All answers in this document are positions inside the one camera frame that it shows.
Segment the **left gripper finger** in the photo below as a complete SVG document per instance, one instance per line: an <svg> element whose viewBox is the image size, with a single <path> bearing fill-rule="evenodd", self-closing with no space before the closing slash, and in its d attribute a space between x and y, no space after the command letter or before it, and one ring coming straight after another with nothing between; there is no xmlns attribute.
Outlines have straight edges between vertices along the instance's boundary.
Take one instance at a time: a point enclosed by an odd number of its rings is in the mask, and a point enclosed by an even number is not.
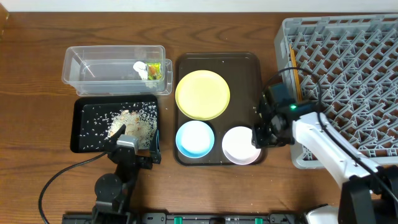
<svg viewBox="0 0 398 224"><path fill-rule="evenodd" d="M125 131L126 125L123 124L111 137L104 141L104 144L117 144L117 140L125 133Z"/></svg>
<svg viewBox="0 0 398 224"><path fill-rule="evenodd" d="M152 159L160 159L161 158L160 146L159 146L159 130L158 129L155 131L154 137L152 138L152 141L150 144L150 156Z"/></svg>

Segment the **rice and food scraps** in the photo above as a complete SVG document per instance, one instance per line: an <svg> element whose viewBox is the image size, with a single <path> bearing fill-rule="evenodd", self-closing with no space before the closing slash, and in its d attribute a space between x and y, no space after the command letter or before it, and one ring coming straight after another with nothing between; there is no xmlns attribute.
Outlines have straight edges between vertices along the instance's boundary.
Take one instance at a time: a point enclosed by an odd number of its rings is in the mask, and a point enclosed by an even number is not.
<svg viewBox="0 0 398 224"><path fill-rule="evenodd" d="M157 104L154 101L85 105L78 134L81 152L99 152L104 141L123 124L125 135L139 139L139 149L150 147L157 129Z"/></svg>

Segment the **wooden chopstick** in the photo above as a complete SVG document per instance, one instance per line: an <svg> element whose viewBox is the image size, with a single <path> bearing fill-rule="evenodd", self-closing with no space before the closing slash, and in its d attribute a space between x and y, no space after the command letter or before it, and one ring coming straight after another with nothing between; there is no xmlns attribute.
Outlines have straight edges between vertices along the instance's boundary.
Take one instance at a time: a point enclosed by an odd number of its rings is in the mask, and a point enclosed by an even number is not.
<svg viewBox="0 0 398 224"><path fill-rule="evenodd" d="M291 58L292 66L296 67L297 63L296 63L296 59L295 59L295 52L291 45L289 45L289 50L290 50L290 58ZM296 92L297 92L297 101L302 101L302 92L301 92L300 82L299 82L299 71L293 70L293 73L294 73L294 80L295 80L295 88L296 88Z"/></svg>

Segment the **light blue bowl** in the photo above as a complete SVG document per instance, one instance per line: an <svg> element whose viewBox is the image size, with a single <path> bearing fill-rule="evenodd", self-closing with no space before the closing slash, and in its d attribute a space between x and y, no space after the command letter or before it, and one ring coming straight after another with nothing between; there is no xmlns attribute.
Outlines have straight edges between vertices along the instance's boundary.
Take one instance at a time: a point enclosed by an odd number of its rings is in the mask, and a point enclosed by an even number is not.
<svg viewBox="0 0 398 224"><path fill-rule="evenodd" d="M185 157L198 159L207 155L215 144L215 134L202 121L188 121L179 127L175 143L178 152Z"/></svg>

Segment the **white tissue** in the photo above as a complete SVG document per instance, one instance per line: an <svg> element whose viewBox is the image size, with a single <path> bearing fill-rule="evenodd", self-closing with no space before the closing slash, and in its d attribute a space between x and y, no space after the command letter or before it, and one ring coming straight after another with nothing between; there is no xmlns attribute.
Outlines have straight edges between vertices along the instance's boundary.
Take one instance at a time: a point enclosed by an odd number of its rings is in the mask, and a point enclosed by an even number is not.
<svg viewBox="0 0 398 224"><path fill-rule="evenodd" d="M141 80L149 79L148 67L146 63L138 61L133 65L133 69L139 74Z"/></svg>

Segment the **green snack wrapper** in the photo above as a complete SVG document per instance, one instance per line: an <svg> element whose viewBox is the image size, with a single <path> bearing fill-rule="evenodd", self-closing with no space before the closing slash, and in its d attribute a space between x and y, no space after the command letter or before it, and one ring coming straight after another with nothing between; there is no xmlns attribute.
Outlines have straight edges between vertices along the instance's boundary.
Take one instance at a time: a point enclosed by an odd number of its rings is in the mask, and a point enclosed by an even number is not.
<svg viewBox="0 0 398 224"><path fill-rule="evenodd" d="M162 78L161 63L146 63L149 80L160 80Z"/></svg>

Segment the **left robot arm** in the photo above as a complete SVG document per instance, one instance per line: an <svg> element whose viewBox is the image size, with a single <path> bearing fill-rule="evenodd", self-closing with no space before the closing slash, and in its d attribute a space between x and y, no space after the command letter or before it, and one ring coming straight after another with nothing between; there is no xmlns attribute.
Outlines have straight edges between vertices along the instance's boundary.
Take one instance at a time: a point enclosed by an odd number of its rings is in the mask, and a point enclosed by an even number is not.
<svg viewBox="0 0 398 224"><path fill-rule="evenodd" d="M141 222L140 215L130 211L131 195L139 171L150 170L154 164L161 162L159 130L155 130L150 142L149 157L137 154L138 138L126 135L125 130L126 125L122 125L104 142L104 152L117 167L115 172L102 175L95 183L96 203L92 211L92 224Z"/></svg>

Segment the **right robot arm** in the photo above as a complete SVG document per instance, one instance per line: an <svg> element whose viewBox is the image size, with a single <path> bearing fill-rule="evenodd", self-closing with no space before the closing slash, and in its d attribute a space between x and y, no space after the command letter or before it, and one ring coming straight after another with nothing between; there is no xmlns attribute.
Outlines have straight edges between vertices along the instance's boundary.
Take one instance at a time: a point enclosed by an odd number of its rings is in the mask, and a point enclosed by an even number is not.
<svg viewBox="0 0 398 224"><path fill-rule="evenodd" d="M283 84L261 93L256 148L299 143L315 155L341 189L338 207L322 205L304 213L303 223L397 223L397 166L382 167L357 151L327 121L318 106L296 102Z"/></svg>

